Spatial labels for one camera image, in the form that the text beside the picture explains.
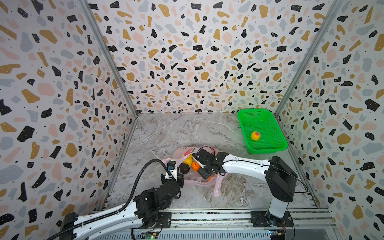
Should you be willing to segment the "yellow red peach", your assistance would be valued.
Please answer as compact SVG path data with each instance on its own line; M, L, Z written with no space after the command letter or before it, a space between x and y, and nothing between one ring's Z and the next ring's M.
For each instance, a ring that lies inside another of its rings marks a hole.
M257 131L254 131L251 133L251 139L253 141L258 141L260 139L260 137L261 137L261 134Z

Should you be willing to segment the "green plastic basket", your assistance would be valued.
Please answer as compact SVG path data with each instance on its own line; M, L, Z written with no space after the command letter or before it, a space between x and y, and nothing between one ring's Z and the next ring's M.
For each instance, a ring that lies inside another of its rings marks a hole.
M237 113L246 148L250 154L272 154L285 151L287 140L273 113L265 109L244 109ZM258 141L251 139L251 133L261 134Z

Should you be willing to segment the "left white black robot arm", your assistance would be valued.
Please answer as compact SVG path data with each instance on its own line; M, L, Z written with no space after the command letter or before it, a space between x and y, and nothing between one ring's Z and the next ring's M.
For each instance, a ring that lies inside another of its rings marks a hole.
M96 240L124 229L147 229L157 225L158 214L171 206L172 200L181 194L184 175L178 173L176 180L161 175L162 184L157 188L143 191L129 204L79 216L70 213L62 225L64 232L60 240Z

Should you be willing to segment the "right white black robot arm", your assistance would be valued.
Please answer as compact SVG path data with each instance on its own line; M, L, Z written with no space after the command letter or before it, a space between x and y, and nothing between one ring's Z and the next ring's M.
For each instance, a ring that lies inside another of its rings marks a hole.
M280 157L270 160L252 160L237 157L225 152L217 154L199 149L193 158L201 167L198 172L205 179L211 175L242 174L267 183L272 199L266 213L257 213L252 219L254 227L290 226L287 207L294 199L297 174Z

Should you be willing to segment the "pink plastic bag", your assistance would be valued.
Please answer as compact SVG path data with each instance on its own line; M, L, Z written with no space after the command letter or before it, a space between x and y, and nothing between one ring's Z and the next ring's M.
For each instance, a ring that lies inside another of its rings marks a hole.
M225 176L213 174L207 180L202 177L203 167L193 158L193 153L197 153L199 149L200 147L179 148L173 153L171 158L163 159L163 162L165 164L169 161L176 162L177 167L182 165L182 168L185 169L181 172L184 175L184 186L215 186L213 195L218 198L221 196L221 185Z

